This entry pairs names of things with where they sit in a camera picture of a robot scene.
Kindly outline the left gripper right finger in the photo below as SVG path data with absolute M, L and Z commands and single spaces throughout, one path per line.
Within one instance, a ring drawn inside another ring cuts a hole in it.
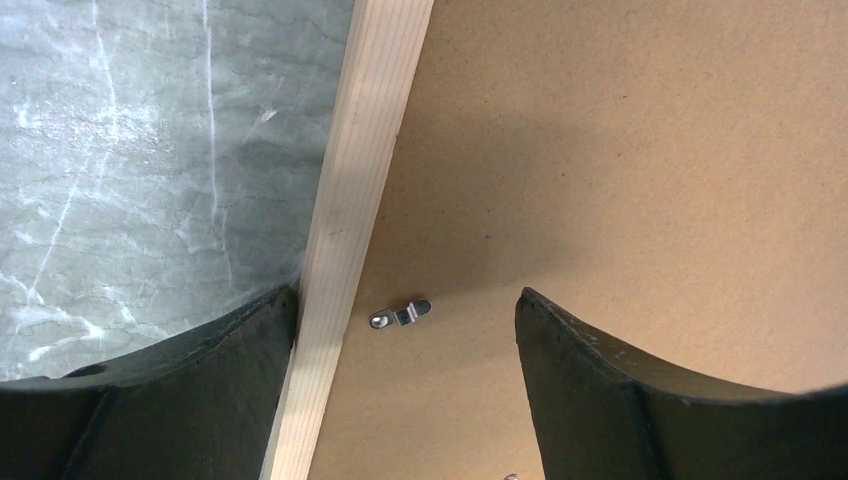
M 660 359 L 527 288 L 516 343 L 549 479 L 843 479 L 847 389 L 790 394 Z

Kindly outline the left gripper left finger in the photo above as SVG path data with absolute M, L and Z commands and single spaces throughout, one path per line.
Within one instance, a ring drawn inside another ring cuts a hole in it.
M 1 385 L 5 479 L 256 479 L 294 344 L 281 287 L 149 347 Z

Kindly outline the brown backing board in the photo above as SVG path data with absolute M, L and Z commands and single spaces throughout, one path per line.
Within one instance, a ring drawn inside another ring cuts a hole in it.
M 846 3 L 436 2 L 310 477 L 542 478 L 526 287 L 714 377 L 845 383 Z

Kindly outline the wooden picture frame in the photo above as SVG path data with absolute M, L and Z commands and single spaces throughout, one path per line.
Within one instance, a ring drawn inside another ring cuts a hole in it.
M 309 475 L 432 8 L 354 5 L 263 479 Z

